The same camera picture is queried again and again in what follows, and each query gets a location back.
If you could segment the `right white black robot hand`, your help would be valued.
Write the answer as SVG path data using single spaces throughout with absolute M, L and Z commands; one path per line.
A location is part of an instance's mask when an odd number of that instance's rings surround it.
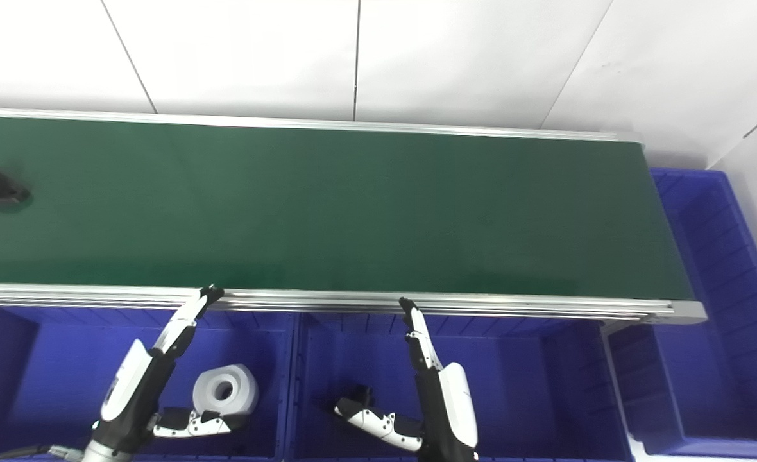
M 422 310 L 404 296 L 398 302 L 423 418 L 406 418 L 375 407 L 369 387 L 340 398 L 334 413 L 374 438 L 414 454 L 417 460 L 477 461 L 477 418 L 466 372 L 459 363 L 441 363 Z

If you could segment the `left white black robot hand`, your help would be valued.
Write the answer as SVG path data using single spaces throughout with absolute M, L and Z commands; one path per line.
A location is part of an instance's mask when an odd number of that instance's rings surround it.
M 83 461 L 132 461 L 153 438 L 202 438 L 249 427 L 250 417 L 185 407 L 159 409 L 159 399 L 176 360 L 190 346 L 197 321 L 225 295 L 207 286 L 171 316 L 151 348 L 136 339 L 123 359 L 101 406 Z

